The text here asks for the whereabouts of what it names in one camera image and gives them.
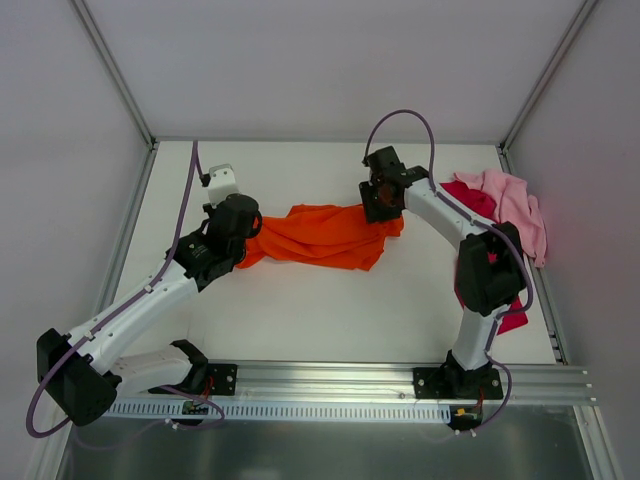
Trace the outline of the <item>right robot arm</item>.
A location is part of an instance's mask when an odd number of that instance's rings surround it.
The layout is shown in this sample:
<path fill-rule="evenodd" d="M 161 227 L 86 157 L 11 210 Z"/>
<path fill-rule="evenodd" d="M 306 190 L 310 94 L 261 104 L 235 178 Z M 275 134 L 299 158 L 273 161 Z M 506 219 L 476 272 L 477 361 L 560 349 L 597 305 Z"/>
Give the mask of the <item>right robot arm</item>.
<path fill-rule="evenodd" d="M 489 351 L 503 315 L 529 287 L 517 228 L 490 225 L 436 185 L 422 167 L 406 167 L 393 147 L 365 156 L 368 180 L 359 192 L 369 223 L 386 223 L 408 211 L 433 227 L 456 250 L 454 291 L 463 307 L 459 333 L 437 368 L 413 371 L 419 399 L 500 399 L 499 373 Z"/>

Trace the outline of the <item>orange t shirt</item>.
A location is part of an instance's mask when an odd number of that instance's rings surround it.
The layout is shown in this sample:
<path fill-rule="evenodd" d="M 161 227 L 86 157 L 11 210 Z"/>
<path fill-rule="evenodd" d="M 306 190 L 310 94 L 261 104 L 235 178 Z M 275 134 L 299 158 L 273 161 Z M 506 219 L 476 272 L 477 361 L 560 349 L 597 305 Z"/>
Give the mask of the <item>orange t shirt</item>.
<path fill-rule="evenodd" d="M 295 205 L 284 217 L 265 217 L 260 233 L 247 241 L 239 264 L 248 269 L 263 259 L 344 270 L 369 271 L 385 242 L 404 229 L 402 218 L 369 224 L 361 204 Z"/>

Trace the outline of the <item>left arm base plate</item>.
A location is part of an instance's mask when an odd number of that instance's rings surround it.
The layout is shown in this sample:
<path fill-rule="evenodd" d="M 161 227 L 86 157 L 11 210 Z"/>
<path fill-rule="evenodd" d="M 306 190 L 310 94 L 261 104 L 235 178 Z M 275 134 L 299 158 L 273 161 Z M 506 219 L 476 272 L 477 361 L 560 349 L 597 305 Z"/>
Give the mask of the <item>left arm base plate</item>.
<path fill-rule="evenodd" d="M 234 396 L 238 365 L 232 363 L 209 363 L 206 367 L 201 396 Z"/>

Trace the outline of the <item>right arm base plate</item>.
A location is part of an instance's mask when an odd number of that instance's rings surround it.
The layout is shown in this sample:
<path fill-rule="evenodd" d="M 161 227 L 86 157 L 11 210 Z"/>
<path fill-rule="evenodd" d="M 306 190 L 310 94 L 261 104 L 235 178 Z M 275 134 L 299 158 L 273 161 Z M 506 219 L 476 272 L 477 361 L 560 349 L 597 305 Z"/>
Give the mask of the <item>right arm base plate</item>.
<path fill-rule="evenodd" d="M 478 370 L 457 370 L 451 366 L 416 367 L 412 370 L 417 399 L 502 400 L 502 382 L 491 365 Z"/>

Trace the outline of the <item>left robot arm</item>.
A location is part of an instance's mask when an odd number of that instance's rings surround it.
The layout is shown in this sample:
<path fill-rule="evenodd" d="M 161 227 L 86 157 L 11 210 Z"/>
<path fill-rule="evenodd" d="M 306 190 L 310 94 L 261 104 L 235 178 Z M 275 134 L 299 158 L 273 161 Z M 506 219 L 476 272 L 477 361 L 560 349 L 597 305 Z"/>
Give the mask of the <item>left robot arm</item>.
<path fill-rule="evenodd" d="M 124 354 L 165 312 L 232 272 L 262 226 L 258 202 L 243 194 L 230 194 L 206 212 L 201 226 L 179 238 L 131 294 L 65 335 L 51 328 L 38 339 L 38 382 L 74 425 L 94 422 L 120 395 L 206 389 L 208 359 L 185 339 L 149 354 Z"/>

